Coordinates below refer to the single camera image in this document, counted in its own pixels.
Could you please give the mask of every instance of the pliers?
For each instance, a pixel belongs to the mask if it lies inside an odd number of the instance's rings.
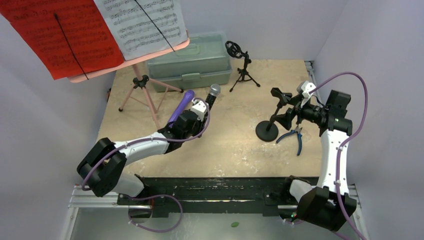
[[[288,136],[293,135],[293,134],[297,134],[297,141],[299,142],[299,148],[297,149],[297,155],[299,156],[302,152],[302,134],[301,134],[301,131],[302,131],[302,127],[299,128],[299,125],[297,125],[294,130],[291,130],[291,131],[283,134],[282,136],[280,136],[277,139],[276,143],[278,144],[285,137],[288,137]]]

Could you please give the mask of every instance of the wall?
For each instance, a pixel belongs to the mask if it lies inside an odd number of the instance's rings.
[[[189,33],[225,31],[252,59],[313,60],[347,0],[181,0]]]
[[[350,0],[315,61],[319,83],[342,71],[367,83],[368,115],[349,145],[347,173],[375,240],[424,237],[423,12],[420,0]],[[352,95],[347,117],[355,130],[364,104],[360,82],[340,77],[321,96],[331,89]]]
[[[1,239],[57,240],[115,74],[53,81],[2,16],[0,29]]]

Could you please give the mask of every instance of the printed music notes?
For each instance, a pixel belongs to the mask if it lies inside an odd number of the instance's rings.
[[[55,80],[124,62],[93,0],[1,0],[0,13]]]
[[[187,40],[179,0],[94,0],[125,60],[162,51]]]

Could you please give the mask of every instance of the toolbox handle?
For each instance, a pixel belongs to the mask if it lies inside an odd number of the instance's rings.
[[[198,82],[200,81],[200,73],[196,72],[196,73],[188,73],[188,74],[183,74],[181,75],[181,79],[183,83],[194,83],[194,82]]]
[[[200,46],[196,43],[190,43],[183,49],[180,49],[175,52],[177,56],[187,56],[187,55],[196,55],[200,53]]]

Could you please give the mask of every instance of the purple microphone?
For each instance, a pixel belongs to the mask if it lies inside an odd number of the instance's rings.
[[[179,102],[178,106],[175,108],[175,111],[173,111],[173,114],[169,118],[168,123],[175,122],[178,116],[184,111],[187,104],[189,104],[194,97],[195,97],[195,92],[193,90],[189,89],[188,91],[186,91],[184,96],[182,97],[182,100]]]

